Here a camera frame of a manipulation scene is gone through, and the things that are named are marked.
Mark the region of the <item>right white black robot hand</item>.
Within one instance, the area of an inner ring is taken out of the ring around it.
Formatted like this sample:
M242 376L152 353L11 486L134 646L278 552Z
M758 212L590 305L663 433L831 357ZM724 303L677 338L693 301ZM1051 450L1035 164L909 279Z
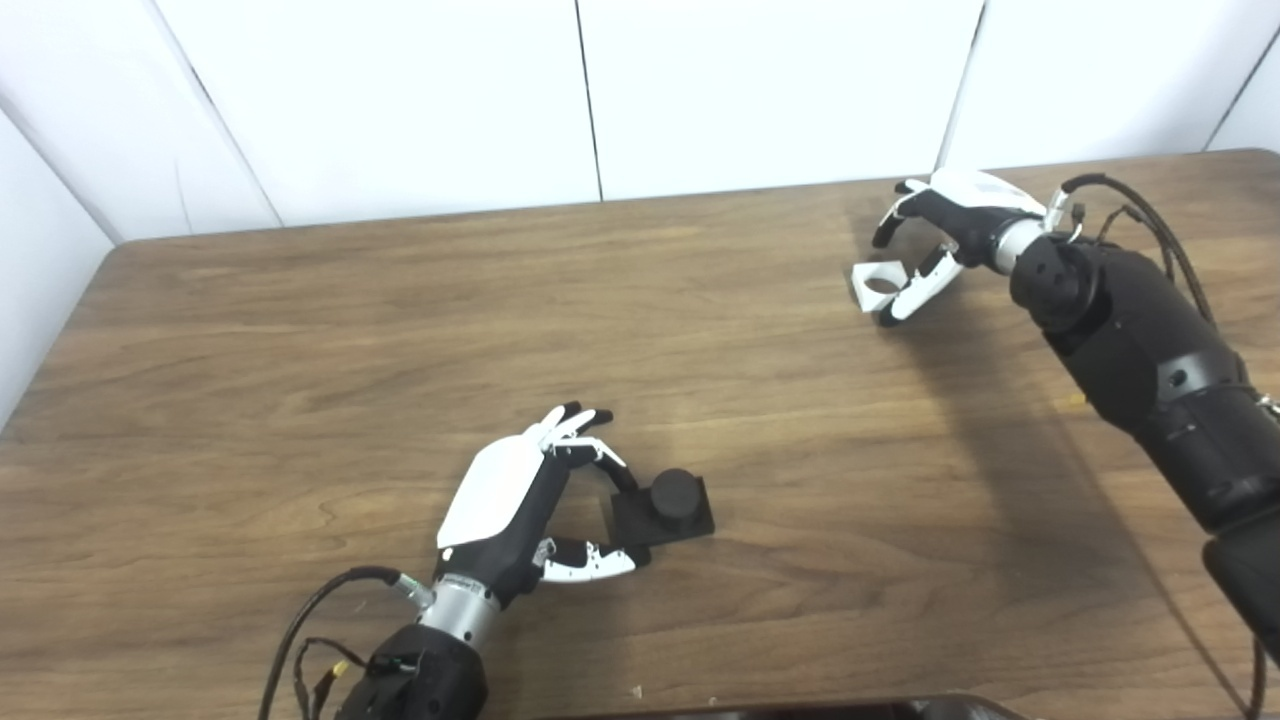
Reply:
M1047 209L1042 202L982 170L942 168L927 181L899 182L895 192L899 199L873 234L874 249L887 249L895 232L910 219L928 222L946 240L876 313L884 328L909 319L964 269L987 266L1010 275L1018 259L1046 233Z

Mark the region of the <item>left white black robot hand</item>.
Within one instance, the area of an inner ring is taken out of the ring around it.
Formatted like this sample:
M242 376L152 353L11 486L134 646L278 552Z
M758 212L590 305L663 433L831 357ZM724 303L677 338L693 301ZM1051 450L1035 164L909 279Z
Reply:
M573 470L595 466L620 491L639 488L628 464L590 429L612 411L553 407L527 429L490 442L470 462L436 533L438 580L461 579L500 609L540 583L589 583L652 562L641 546L554 537L548 527Z

